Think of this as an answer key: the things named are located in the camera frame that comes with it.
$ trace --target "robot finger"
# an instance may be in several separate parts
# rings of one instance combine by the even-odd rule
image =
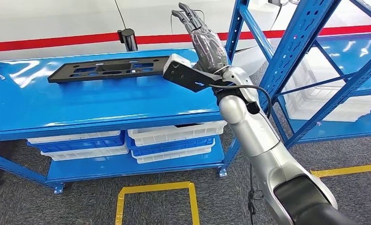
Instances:
[[[194,10],[192,10],[189,6],[180,2],[180,3],[178,3],[178,7],[180,7],[180,9],[184,10],[185,14],[187,15],[187,17],[189,18],[191,23],[197,29],[201,28],[202,26],[206,26],[203,23],[203,21],[199,18],[199,16],[196,14],[196,12]]]
[[[189,34],[191,34],[192,31],[196,29],[196,27],[189,22],[188,17],[186,17],[180,11],[172,10],[172,15],[180,19],[181,23],[184,24],[185,29]]]

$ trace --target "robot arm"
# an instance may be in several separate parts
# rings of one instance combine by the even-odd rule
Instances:
[[[194,92],[213,87],[220,114],[253,165],[265,203],[278,224],[355,225],[337,211],[337,202],[322,181],[290,155],[260,108],[249,76],[223,59],[225,50],[218,36],[192,9],[179,6],[188,19],[180,12],[172,13],[191,34],[199,62],[191,68],[187,59],[174,54],[164,67],[163,78]]]

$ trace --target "shelf surface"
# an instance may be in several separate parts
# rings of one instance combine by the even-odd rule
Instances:
[[[224,159],[223,148],[218,135],[215,137],[215,143],[210,153],[144,164],[138,164],[130,152],[126,155],[52,161],[47,180],[49,182],[76,181],[218,167],[222,165]]]
[[[278,100],[290,128],[293,133],[297,132],[307,120],[290,119],[286,111],[285,99],[283,96],[280,96]],[[360,117],[355,122],[320,121],[319,123],[320,125],[311,129],[299,143],[371,136],[371,113]]]
[[[333,63],[344,74],[351,74],[362,68],[371,59],[371,34],[320,37],[318,43]],[[371,78],[358,90],[371,89]]]
[[[221,120],[211,89],[194,93],[161,75],[48,83],[64,63],[181,55],[191,49],[0,61],[0,141]]]

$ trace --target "storage bin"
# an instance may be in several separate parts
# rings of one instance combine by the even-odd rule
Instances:
[[[197,137],[219,135],[223,133],[225,121],[207,122],[201,124],[150,127],[128,130],[136,146],[173,142]]]
[[[126,144],[138,163],[155,162],[170,158],[192,156],[210,152],[215,136],[193,138],[138,147],[134,139],[126,136]]]
[[[88,139],[77,139],[70,141],[47,142],[47,143],[30,143],[29,146],[37,147],[42,152],[58,152],[68,150],[84,150],[106,147],[118,147],[124,144],[125,132],[119,132],[116,136],[105,136]]]
[[[131,155],[137,160],[137,163],[139,164],[150,163],[150,162],[156,162],[156,161],[161,161],[161,160],[166,160],[166,159],[180,158],[180,157],[194,156],[194,155],[209,153],[212,151],[212,147],[214,145],[215,145],[215,141],[213,141],[213,144],[207,145],[207,146],[174,150],[174,151],[162,152],[162,153],[157,153],[157,154],[150,154],[146,156],[134,156],[133,151],[132,151]]]
[[[122,146],[95,148],[95,149],[80,149],[69,151],[56,152],[41,152],[44,156],[50,156],[54,161],[80,159],[80,158],[94,158],[127,154],[129,152],[126,144]]]
[[[294,71],[283,91],[338,77],[332,65],[317,48],[311,48]],[[343,80],[322,84],[284,95],[291,119],[309,120],[345,84]],[[371,96],[350,97],[323,120],[356,121],[371,111]]]
[[[121,131],[117,130],[117,131],[97,132],[97,133],[88,133],[88,134],[79,134],[79,135],[60,135],[60,136],[51,136],[51,137],[28,138],[28,141],[31,144],[39,144],[39,143],[48,143],[48,142],[74,141],[74,140],[79,140],[79,139],[88,139],[88,138],[96,138],[96,137],[110,137],[110,136],[118,136],[120,134],[121,134]]]

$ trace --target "gray carpet floor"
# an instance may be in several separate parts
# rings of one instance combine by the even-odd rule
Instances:
[[[254,77],[258,83],[259,76]],[[226,127],[221,135],[225,148],[232,138]],[[371,164],[371,138],[300,144],[290,152],[307,170],[366,165]],[[44,174],[50,164],[48,157],[26,146],[24,140],[0,142],[0,154]],[[69,183],[61,195],[0,171],[0,180],[4,182],[0,185],[0,225],[75,225],[79,219],[92,221],[93,225],[112,225],[122,187],[177,181],[195,183],[202,225],[250,225],[249,177],[249,163],[242,151],[224,178],[219,178],[215,169],[203,169],[88,180]],[[371,225],[371,172],[327,177],[322,181],[332,190],[341,212],[359,224]],[[255,206],[254,224],[276,224],[263,201],[255,202]],[[186,189],[127,195],[123,213],[125,225],[192,224]]]

